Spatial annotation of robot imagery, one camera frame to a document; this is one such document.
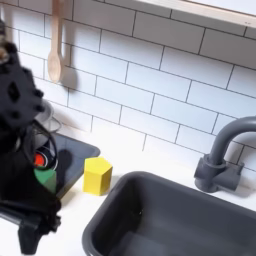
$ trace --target wooden spoon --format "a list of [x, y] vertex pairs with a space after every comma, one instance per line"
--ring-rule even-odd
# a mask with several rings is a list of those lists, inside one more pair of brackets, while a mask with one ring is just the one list
[[48, 73], [54, 83], [60, 81], [63, 67], [61, 56], [62, 7], [61, 0], [52, 0], [52, 49], [48, 56]]

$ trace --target yellow block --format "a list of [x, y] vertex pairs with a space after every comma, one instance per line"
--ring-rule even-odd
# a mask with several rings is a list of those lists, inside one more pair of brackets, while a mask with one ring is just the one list
[[103, 157], [85, 159], [83, 191], [102, 195], [110, 187], [112, 165]]

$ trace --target faucet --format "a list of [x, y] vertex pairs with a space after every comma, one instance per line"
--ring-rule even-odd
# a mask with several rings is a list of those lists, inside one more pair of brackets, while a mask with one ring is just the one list
[[199, 160], [195, 185], [201, 191], [214, 193], [220, 188], [235, 191], [244, 164], [232, 167], [224, 160], [230, 142], [239, 134], [256, 132], [256, 117], [237, 119], [226, 125], [217, 135], [211, 153]]

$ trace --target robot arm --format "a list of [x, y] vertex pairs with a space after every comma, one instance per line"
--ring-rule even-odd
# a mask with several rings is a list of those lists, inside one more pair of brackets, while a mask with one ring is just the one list
[[42, 97], [32, 73], [20, 66], [15, 45], [6, 42], [0, 20], [0, 217], [19, 225], [26, 255], [35, 254], [41, 237], [60, 225], [59, 199], [34, 175], [34, 130], [40, 129], [55, 145], [35, 121], [44, 111]]

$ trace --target gray sink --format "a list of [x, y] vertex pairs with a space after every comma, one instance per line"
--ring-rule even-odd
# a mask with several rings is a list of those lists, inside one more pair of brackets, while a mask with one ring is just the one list
[[88, 256], [255, 256], [256, 213], [134, 172], [109, 193], [83, 246]]

